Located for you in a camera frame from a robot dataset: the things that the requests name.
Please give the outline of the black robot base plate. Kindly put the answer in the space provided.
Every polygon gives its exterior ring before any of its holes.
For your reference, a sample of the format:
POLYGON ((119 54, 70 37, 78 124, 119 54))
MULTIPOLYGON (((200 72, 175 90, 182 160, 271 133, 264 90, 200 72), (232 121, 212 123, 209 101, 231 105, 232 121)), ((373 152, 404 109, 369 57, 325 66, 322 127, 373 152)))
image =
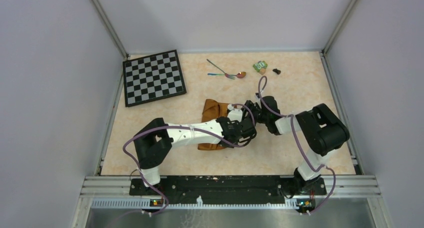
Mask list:
POLYGON ((142 179, 132 179, 131 196, 164 194, 170 204, 194 204, 201 198, 206 205, 265 205, 283 204, 294 196, 325 196, 323 178, 300 182, 293 176, 166 176, 154 189, 142 179))

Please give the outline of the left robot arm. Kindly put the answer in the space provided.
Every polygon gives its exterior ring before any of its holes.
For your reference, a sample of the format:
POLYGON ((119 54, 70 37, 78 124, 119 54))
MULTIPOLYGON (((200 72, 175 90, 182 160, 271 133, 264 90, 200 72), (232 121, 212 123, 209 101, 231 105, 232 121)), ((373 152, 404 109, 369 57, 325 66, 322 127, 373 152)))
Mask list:
POLYGON ((240 121, 228 117, 196 123, 171 124, 163 118, 155 118, 136 133, 124 146, 134 144, 136 162, 141 177, 141 188, 149 195, 160 190, 159 165, 173 148, 198 144, 218 144, 226 148, 241 148, 255 138, 256 121, 243 118, 240 121))

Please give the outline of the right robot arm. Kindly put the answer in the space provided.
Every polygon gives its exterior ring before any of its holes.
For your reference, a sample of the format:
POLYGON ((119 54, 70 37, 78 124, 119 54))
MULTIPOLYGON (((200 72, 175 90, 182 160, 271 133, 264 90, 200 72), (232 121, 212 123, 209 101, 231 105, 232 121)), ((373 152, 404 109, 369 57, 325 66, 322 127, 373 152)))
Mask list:
POLYGON ((300 148, 302 163, 294 170, 293 178, 283 185, 282 193, 292 197, 307 194, 314 189, 321 177, 321 170, 328 158, 350 138, 350 133, 342 121, 326 104, 319 104, 309 111, 299 114, 282 115, 274 97, 263 97, 259 102, 247 101, 243 115, 252 113, 255 122, 264 124, 274 135, 292 133, 296 144, 300 145, 297 132, 301 131, 309 146, 308 151, 300 148))

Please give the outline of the brown cloth napkin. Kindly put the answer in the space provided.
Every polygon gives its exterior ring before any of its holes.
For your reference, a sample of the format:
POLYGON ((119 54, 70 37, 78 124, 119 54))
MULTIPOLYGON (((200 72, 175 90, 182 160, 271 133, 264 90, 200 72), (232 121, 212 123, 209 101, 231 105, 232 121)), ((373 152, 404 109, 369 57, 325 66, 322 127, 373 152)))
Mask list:
MULTIPOLYGON (((206 99, 202 111, 201 122, 207 122, 218 117, 226 117, 228 115, 228 103, 220 103, 213 99, 206 99)), ((225 149, 219 144, 203 143, 198 144, 198 150, 201 151, 216 151, 225 149)))

